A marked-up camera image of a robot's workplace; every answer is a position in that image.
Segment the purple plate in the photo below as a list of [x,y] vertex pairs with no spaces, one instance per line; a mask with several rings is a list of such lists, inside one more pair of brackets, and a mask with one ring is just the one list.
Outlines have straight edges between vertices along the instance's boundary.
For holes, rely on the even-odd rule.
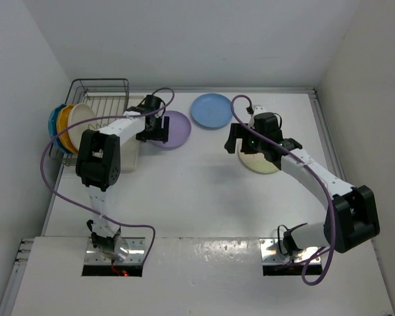
[[179,111],[167,111],[165,117],[169,117],[168,141],[166,143],[151,141],[151,144],[164,149],[178,148],[188,140],[192,131],[192,124],[189,118]]

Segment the beige green leaf plate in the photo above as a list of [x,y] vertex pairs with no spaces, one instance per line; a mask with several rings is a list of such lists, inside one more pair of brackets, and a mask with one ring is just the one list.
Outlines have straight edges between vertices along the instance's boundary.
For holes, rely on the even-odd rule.
[[241,152],[242,141],[238,140],[236,145],[238,158],[249,170],[258,174],[273,174],[279,171],[271,162],[267,161],[262,153],[245,154]]

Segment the cream plate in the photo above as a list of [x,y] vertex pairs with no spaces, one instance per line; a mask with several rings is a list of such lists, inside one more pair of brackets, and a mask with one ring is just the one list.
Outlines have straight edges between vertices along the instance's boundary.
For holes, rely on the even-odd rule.
[[[72,126],[75,123],[95,118],[95,113],[92,108],[85,103],[78,103],[71,110],[68,117],[68,125]],[[68,131],[68,136],[74,148],[78,151],[80,148],[80,142],[82,138],[83,131],[88,129],[88,122],[79,124],[75,127],[72,127]]]

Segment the teal polka dot plate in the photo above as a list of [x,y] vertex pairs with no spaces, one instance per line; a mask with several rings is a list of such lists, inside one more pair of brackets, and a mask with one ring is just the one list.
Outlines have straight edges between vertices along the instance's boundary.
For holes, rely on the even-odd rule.
[[[49,116],[47,127],[50,138],[53,138],[57,135],[57,117],[60,111],[65,107],[65,104],[61,104],[58,107],[54,108]],[[61,143],[60,139],[56,139],[53,142],[53,145],[60,150],[62,153],[69,154],[70,151]]]

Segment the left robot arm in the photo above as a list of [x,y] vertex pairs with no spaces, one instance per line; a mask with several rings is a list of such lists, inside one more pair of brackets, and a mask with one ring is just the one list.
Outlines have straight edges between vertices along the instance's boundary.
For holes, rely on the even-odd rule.
[[94,213],[87,226],[93,247],[115,261],[129,254],[128,244],[121,237],[122,225],[109,220],[107,203],[121,174],[121,147],[133,139],[167,142],[170,119],[163,116],[166,106],[160,97],[147,95],[110,125],[82,133],[75,171],[86,187]]

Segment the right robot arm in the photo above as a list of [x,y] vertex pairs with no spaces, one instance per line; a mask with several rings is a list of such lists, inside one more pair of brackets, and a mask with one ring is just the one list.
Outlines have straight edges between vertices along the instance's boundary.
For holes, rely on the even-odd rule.
[[286,230],[282,245],[287,255],[308,247],[331,247],[345,253],[379,235],[373,191],[339,179],[318,164],[295,139],[284,138],[273,113],[255,115],[252,125],[231,124],[224,145],[228,153],[236,151],[237,140],[242,141],[242,153],[262,154],[312,193],[327,212],[323,222],[303,223]]

